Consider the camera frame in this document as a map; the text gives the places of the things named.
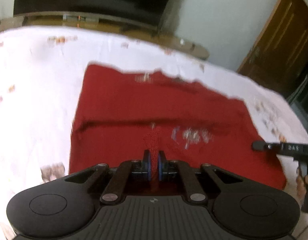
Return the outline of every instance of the folded red shirt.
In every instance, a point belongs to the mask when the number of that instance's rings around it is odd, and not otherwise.
[[[70,173],[98,163],[116,167],[141,159],[146,149],[154,156],[163,150],[169,160],[192,167],[211,163],[283,189],[279,160],[254,152],[255,140],[261,137],[240,100],[161,72],[123,74],[89,65],[73,123]]]

